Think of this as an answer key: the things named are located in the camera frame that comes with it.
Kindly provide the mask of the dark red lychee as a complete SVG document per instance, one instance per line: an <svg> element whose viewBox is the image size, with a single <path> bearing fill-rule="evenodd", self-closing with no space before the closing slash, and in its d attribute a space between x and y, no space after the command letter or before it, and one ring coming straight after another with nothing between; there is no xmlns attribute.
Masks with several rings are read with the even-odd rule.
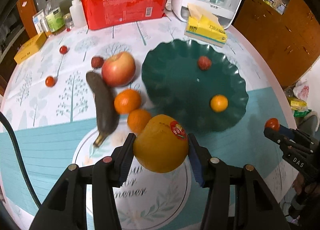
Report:
<svg viewBox="0 0 320 230"><path fill-rule="evenodd" d="M91 59L91 67L93 69L97 69L97 68L101 68L104 64L104 58L100 57L100 56L94 56Z"/></svg>

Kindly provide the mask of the orange tangerine lower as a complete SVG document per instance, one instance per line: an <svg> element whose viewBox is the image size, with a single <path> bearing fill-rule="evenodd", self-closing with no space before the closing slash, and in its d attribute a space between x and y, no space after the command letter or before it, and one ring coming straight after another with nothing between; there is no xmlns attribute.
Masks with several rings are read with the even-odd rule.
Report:
<svg viewBox="0 0 320 230"><path fill-rule="evenodd" d="M152 115L147 110L137 109L129 113L127 125L132 132L140 134L151 118Z"/></svg>

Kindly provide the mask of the green label vinegar bottle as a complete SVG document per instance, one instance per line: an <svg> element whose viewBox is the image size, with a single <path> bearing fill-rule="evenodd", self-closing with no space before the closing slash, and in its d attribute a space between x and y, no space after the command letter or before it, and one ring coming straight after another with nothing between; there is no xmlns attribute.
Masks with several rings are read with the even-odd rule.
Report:
<svg viewBox="0 0 320 230"><path fill-rule="evenodd" d="M57 35L65 29L61 8L54 0L46 0L44 15L53 35Z"/></svg>

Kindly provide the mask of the cherry tomato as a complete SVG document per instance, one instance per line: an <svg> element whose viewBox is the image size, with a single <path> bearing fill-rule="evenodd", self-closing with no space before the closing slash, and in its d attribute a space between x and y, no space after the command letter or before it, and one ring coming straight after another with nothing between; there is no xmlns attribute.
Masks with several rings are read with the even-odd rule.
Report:
<svg viewBox="0 0 320 230"><path fill-rule="evenodd" d="M47 87L53 87L56 84L56 78L52 76L46 77L45 84Z"/></svg>
<svg viewBox="0 0 320 230"><path fill-rule="evenodd" d="M60 53L61 53L61 54L66 54L67 52L68 52L67 46L61 46L61 47L60 47Z"/></svg>

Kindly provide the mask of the small glass jar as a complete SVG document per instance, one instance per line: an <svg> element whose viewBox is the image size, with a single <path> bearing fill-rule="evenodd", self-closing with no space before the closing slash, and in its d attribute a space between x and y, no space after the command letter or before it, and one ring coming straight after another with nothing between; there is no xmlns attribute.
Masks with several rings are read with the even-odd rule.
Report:
<svg viewBox="0 0 320 230"><path fill-rule="evenodd" d="M74 27L73 19L70 13L63 15L63 21L65 23L65 27L72 29Z"/></svg>

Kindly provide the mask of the small silver can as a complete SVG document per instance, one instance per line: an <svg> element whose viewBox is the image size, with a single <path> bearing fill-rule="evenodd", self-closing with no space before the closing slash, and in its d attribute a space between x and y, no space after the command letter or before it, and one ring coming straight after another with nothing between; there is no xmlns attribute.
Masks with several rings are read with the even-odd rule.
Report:
<svg viewBox="0 0 320 230"><path fill-rule="evenodd" d="M51 37L53 34L48 26L48 23L47 23L45 17L40 19L40 24L41 24L42 30L45 33L46 37L47 38Z"/></svg>

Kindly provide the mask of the brown wrinkled passion fruit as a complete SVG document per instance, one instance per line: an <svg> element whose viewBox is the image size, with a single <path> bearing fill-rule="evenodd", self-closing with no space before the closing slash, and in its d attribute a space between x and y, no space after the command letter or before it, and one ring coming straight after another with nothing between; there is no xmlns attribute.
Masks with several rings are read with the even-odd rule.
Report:
<svg viewBox="0 0 320 230"><path fill-rule="evenodd" d="M212 66L212 61L207 56L201 56L199 57L197 64L200 70L206 71Z"/></svg>

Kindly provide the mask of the overripe dark banana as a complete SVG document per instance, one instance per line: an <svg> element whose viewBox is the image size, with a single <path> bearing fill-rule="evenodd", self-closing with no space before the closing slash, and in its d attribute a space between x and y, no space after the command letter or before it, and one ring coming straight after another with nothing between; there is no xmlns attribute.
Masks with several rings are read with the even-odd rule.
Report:
<svg viewBox="0 0 320 230"><path fill-rule="evenodd" d="M90 71L86 74L86 80L94 94L96 108L98 137L93 143L95 150L115 131L119 122L119 114L114 107L114 93L103 81L101 75Z"/></svg>

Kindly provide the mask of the yellow flat box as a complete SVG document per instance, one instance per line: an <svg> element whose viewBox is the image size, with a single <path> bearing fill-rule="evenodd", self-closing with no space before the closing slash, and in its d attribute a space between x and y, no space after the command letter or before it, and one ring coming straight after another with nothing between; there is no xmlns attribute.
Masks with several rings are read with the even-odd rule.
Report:
<svg viewBox="0 0 320 230"><path fill-rule="evenodd" d="M16 53L14 57L15 62L19 65L30 58L42 48L46 40L47 37L44 32L29 39L27 42L21 45L20 49Z"/></svg>

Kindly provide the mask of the cherry tomato far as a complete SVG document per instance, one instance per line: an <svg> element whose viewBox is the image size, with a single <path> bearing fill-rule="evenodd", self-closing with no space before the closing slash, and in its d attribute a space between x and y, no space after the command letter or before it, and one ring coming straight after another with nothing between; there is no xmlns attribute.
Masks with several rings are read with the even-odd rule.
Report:
<svg viewBox="0 0 320 230"><path fill-rule="evenodd" d="M61 46L61 47L60 47L60 53L61 53L61 54L66 54L67 52L68 52L67 46Z"/></svg>

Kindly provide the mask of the large yellow grapefruit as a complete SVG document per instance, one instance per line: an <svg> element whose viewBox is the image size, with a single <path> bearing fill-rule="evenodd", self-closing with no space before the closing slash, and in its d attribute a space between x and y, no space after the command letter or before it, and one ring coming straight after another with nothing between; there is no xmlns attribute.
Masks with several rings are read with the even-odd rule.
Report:
<svg viewBox="0 0 320 230"><path fill-rule="evenodd" d="M145 169L168 173L178 168L189 151L187 133L175 119L159 114L136 137L133 152Z"/></svg>

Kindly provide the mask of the orange tangerine upper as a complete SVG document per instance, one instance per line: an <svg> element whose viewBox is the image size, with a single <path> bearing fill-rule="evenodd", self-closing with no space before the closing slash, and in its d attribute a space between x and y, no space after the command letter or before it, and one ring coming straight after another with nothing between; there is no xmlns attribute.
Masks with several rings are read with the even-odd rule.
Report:
<svg viewBox="0 0 320 230"><path fill-rule="evenodd" d="M133 89L126 89L114 99L114 108L119 114L128 114L139 109L142 103L140 93Z"/></svg>

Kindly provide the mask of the yellow tissue pack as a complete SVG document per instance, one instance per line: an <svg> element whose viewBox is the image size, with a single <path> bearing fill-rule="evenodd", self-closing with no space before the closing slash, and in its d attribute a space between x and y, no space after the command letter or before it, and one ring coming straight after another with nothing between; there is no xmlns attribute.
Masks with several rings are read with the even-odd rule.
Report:
<svg viewBox="0 0 320 230"><path fill-rule="evenodd" d="M195 4L188 4L190 16L184 34L194 39L202 40L223 47L228 39L217 16Z"/></svg>

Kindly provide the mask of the small orange mandarin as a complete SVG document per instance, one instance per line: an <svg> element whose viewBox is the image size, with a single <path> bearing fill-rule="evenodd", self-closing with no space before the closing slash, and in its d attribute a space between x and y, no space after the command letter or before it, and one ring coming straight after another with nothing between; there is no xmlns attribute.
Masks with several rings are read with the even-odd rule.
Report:
<svg viewBox="0 0 320 230"><path fill-rule="evenodd" d="M210 100L210 107L214 112L224 112L228 107L228 99L224 95L217 94Z"/></svg>

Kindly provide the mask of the white squeeze bottle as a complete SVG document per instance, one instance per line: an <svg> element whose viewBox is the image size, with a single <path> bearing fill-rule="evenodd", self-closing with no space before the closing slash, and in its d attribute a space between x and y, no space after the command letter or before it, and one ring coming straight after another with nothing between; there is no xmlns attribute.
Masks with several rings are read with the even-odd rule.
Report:
<svg viewBox="0 0 320 230"><path fill-rule="evenodd" d="M80 0L72 0L69 12L75 28L82 28L87 25L84 8Z"/></svg>

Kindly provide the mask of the red apple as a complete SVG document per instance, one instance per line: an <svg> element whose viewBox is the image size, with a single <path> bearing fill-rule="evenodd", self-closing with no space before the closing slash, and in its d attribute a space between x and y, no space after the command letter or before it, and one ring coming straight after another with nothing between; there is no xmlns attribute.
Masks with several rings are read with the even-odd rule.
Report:
<svg viewBox="0 0 320 230"><path fill-rule="evenodd" d="M136 73L136 64L131 53L122 51L105 60L101 68L104 82L110 87L122 87L131 82Z"/></svg>

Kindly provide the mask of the dark green scalloped plate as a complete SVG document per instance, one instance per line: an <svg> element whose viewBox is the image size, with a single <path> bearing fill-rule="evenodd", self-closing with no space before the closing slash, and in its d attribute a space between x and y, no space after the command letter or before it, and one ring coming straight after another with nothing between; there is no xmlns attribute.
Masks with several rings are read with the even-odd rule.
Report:
<svg viewBox="0 0 320 230"><path fill-rule="evenodd" d="M201 56L212 61L210 69L199 69ZM188 132L225 131L246 113L246 82L236 65L210 45L194 40L176 39L149 51L142 64L142 81L156 111L176 119ZM228 99L224 112L210 107L217 94Z"/></svg>

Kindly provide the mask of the cherry tomato near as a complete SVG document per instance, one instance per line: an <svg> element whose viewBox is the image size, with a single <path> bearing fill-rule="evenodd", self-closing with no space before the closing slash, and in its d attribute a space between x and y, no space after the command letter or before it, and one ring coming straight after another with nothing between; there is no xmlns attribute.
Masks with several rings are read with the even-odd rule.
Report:
<svg viewBox="0 0 320 230"><path fill-rule="evenodd" d="M47 87L53 87L56 84L56 78L52 76L46 77L45 84Z"/></svg>

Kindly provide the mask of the red tomato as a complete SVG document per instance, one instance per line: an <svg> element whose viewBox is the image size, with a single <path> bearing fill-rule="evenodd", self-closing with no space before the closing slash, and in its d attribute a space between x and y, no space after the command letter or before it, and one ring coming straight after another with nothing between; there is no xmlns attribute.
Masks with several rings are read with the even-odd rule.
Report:
<svg viewBox="0 0 320 230"><path fill-rule="evenodd" d="M279 131L280 129L280 123L278 121L278 119L276 118L270 118L266 121L265 123L265 128L269 128L269 129L272 129L274 131Z"/></svg>

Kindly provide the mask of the patterned tablecloth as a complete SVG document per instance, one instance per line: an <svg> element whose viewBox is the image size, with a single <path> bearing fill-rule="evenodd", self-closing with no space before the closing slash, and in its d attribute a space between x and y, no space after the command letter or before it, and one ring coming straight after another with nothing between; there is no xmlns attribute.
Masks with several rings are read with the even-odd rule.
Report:
<svg viewBox="0 0 320 230"><path fill-rule="evenodd" d="M94 97L86 82L92 57L128 51L140 68L148 51L160 43L187 40L184 30L185 23L173 13L100 30L74 29L52 36L15 68L1 112L15 131L39 199L46 198L69 164L96 162L88 152L98 135ZM228 40L219 51L246 82L246 113L236 126L197 140L227 164L253 164L280 201L297 171L281 158L278 146L264 137L263 128L271 117L294 127L293 115L260 54L234 27L226 32ZM67 46L66 54L60 53L61 46ZM56 78L53 87L45 84L48 76ZM114 194L124 229L198 229L208 191L195 182L188 162L167 174L145 171L133 162L128 180Z"/></svg>

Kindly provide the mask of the orange tangerine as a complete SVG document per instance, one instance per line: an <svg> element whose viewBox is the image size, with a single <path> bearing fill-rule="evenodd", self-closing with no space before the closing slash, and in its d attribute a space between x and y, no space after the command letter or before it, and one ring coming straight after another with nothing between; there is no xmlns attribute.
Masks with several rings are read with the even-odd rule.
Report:
<svg viewBox="0 0 320 230"><path fill-rule="evenodd" d="M126 89L114 99L114 108L119 114L128 114L139 109L142 103L140 93L133 89Z"/></svg>
<svg viewBox="0 0 320 230"><path fill-rule="evenodd" d="M140 134L151 118L152 115L147 110L137 109L129 113L127 125L132 132Z"/></svg>

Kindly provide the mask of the white blue carton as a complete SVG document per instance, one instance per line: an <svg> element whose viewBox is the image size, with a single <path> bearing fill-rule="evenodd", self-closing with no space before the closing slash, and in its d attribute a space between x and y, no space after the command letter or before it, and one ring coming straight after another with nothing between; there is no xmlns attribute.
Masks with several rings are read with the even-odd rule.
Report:
<svg viewBox="0 0 320 230"><path fill-rule="evenodd" d="M40 10L39 12L37 12L34 16L33 16L33 24L35 26L35 29L37 31L37 34L40 34L43 32L41 24L40 24L40 19L44 18L44 11L43 9Z"/></svg>

